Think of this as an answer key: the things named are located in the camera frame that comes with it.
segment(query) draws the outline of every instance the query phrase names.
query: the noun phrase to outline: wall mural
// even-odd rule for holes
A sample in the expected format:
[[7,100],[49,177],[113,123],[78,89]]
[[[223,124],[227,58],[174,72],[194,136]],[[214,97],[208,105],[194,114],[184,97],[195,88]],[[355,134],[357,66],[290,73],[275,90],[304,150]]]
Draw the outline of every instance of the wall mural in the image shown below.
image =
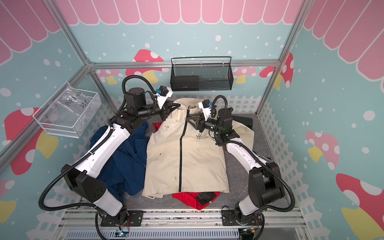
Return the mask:
[[92,62],[278,59],[302,0],[56,0]]
[[384,239],[384,95],[374,83],[384,77],[383,10],[376,0],[316,0],[291,50],[290,87],[261,111],[313,240]]
[[[156,53],[147,49],[141,49],[133,58],[133,61],[163,61]],[[172,100],[182,97],[210,99],[213,101],[215,96],[223,94],[227,96],[228,106],[233,107],[234,112],[254,113],[261,101],[262,95],[272,76],[274,67],[233,67],[234,83],[231,91],[181,91],[174,92]],[[145,77],[154,88],[160,85],[170,86],[170,69],[169,68],[145,68],[145,69],[106,69],[97,70],[101,82],[104,84],[107,92],[111,95],[115,105],[119,107],[122,103],[123,96],[121,91],[121,81],[129,75],[140,75]],[[126,89],[132,87],[141,87],[149,90],[148,86],[138,79],[131,79],[126,83]],[[218,100],[218,107],[224,107],[224,102]]]

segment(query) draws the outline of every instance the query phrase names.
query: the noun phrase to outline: pink mushroom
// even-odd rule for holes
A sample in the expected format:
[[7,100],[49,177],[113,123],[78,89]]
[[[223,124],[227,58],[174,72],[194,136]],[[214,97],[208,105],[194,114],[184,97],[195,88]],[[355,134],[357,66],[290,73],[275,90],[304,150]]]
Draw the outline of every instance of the pink mushroom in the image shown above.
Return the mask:
[[232,70],[232,73],[233,73],[233,77],[237,78],[237,80],[235,82],[236,84],[245,83],[245,76],[246,75],[252,76],[252,77],[257,75],[255,67],[237,67],[237,68]]
[[[133,62],[163,62],[164,60],[157,55],[156,53],[146,50],[140,49],[134,59]],[[141,69],[127,69],[125,74],[129,75],[142,75],[145,77],[150,83],[157,83],[159,80],[157,79],[154,71],[168,72],[169,68],[141,68]]]
[[118,69],[98,69],[96,73],[103,83],[107,79],[109,85],[116,85],[118,83],[114,76],[123,77],[123,74]]
[[[7,140],[3,145],[12,141],[17,134],[33,119],[32,115],[38,108],[23,108],[9,114],[4,120],[5,135]],[[26,173],[32,165],[36,149],[44,157],[49,158],[58,146],[58,138],[50,136],[40,129],[19,154],[12,160],[11,169],[15,175]]]
[[264,68],[264,69],[260,72],[260,77],[262,77],[262,78],[268,78],[268,77],[272,76],[274,70],[275,70],[275,67],[268,66],[268,67]]
[[324,155],[328,167],[334,170],[340,159],[339,143],[335,136],[320,132],[307,132],[305,136],[307,141],[314,145],[313,148],[308,149],[312,160],[318,162],[320,157]]
[[337,174],[340,190],[359,208],[342,208],[343,215],[359,239],[384,236],[384,191],[357,178]]

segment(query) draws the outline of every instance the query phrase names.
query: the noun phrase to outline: light blue wall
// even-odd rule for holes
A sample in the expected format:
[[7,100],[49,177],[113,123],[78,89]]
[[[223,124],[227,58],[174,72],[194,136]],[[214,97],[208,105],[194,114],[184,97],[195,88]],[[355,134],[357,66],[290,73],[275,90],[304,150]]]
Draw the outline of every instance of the light blue wall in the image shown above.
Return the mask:
[[137,25],[80,23],[71,28],[92,62],[130,62],[139,49],[151,50],[164,61],[182,56],[232,56],[238,60],[278,59],[291,25],[282,22],[276,25],[247,25],[242,22],[234,25],[222,22],[213,25],[202,22],[160,22],[148,25],[141,22]]
[[[81,81],[77,88],[97,92],[90,77]],[[101,107],[79,139],[58,136],[59,143],[53,155],[46,159],[40,151],[36,150],[31,168],[22,175],[15,175],[10,166],[6,168],[0,175],[0,181],[13,180],[15,183],[1,198],[0,204],[3,206],[2,202],[16,201],[16,209],[5,223],[0,224],[1,239],[51,239],[53,237],[64,211],[42,211],[37,204],[40,194],[60,174],[65,164],[73,163],[86,153],[91,137],[106,124],[106,119],[112,114],[102,99]],[[51,199],[52,206],[74,203],[78,199],[79,196],[70,191],[63,180],[60,180],[56,186],[58,188],[52,189],[46,198]]]
[[[343,194],[340,182],[336,182],[336,176],[345,174],[384,189],[384,93],[378,82],[364,79],[357,73],[355,64],[343,62],[337,51],[326,48],[323,40],[316,39],[311,31],[301,30],[291,52],[295,69],[292,83],[289,88],[282,83],[279,91],[273,89],[267,106],[263,109],[264,130],[268,130],[265,126],[270,119],[266,111],[271,110],[277,132],[281,131],[285,142],[281,151],[285,149],[293,154],[292,159],[297,164],[295,172],[302,173],[299,185],[304,186],[299,186],[295,183],[297,175],[291,176],[291,163],[280,164],[282,171],[285,171],[283,175],[289,174],[286,180],[293,183],[291,187],[296,195],[297,206],[304,213],[313,239],[328,237],[332,240],[357,240],[353,230],[366,229],[372,233],[372,225],[362,221],[359,224],[360,230],[351,229],[347,222],[351,219],[344,217],[342,208],[357,209],[359,206],[355,203],[356,200],[353,202]],[[364,118],[367,111],[375,113],[373,120]],[[337,139],[340,160],[334,170],[328,167],[324,156],[318,162],[311,159],[308,149],[313,144],[308,142],[307,132],[330,134]],[[273,141],[267,140],[276,149]],[[368,153],[363,150],[365,147],[368,148]],[[280,148],[273,153],[275,157],[280,156],[279,151]],[[352,185],[350,189],[355,191],[359,185],[360,183]],[[359,194],[358,197],[361,203],[372,202]],[[383,216],[384,210],[379,205],[373,208]],[[380,224],[383,224],[382,221],[383,219],[377,220]],[[368,235],[369,233],[365,233],[367,238],[362,239],[371,239]]]

